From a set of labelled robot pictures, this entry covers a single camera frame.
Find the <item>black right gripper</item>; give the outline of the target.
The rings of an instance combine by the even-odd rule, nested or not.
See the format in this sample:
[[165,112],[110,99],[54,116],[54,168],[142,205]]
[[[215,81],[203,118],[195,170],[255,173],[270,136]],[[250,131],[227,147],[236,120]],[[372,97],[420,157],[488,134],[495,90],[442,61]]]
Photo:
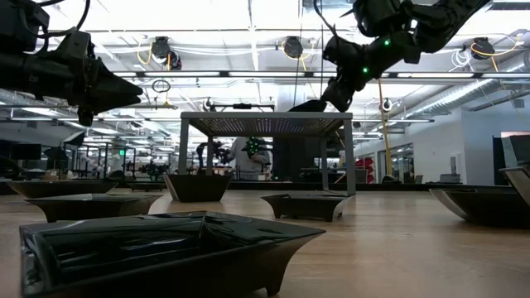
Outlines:
[[320,99],[331,103],[339,111],[346,111],[353,102],[357,87],[367,83],[362,60],[363,47],[342,37],[332,36],[325,45],[322,57],[336,66],[337,83],[329,81]]

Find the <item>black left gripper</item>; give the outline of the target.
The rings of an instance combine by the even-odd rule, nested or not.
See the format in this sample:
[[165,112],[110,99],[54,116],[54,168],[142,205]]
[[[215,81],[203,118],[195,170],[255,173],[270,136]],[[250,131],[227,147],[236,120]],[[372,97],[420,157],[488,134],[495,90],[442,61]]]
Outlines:
[[[55,59],[72,74],[72,78],[65,83],[65,99],[70,105],[78,107],[78,120],[82,126],[91,127],[98,113],[141,102],[138,96],[142,94],[142,89],[112,72],[102,71],[102,60],[94,53],[56,53]],[[113,96],[125,97],[102,101],[100,98]]]

